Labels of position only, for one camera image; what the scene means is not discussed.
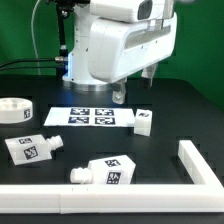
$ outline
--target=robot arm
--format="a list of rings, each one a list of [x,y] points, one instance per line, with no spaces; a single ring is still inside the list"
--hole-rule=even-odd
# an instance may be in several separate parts
[[[126,77],[143,70],[152,80],[157,63],[173,51],[177,17],[173,0],[92,0],[88,69],[92,77],[112,83],[113,101],[125,101]]]
[[[142,70],[142,77],[151,85],[157,63],[172,54],[177,0],[49,1],[65,11],[67,5],[69,10],[77,5],[75,47],[68,56],[68,72],[63,77],[67,83],[84,86],[84,90],[109,83],[113,101],[122,104],[127,77]]]

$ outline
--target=white paper sheet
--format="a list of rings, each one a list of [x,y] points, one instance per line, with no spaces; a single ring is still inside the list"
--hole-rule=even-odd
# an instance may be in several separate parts
[[[44,126],[134,127],[132,109],[52,107]]]

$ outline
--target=small white cube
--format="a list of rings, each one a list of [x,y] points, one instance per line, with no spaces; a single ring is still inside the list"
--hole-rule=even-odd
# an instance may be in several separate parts
[[[152,124],[152,111],[138,109],[135,115],[134,133],[150,136]]]

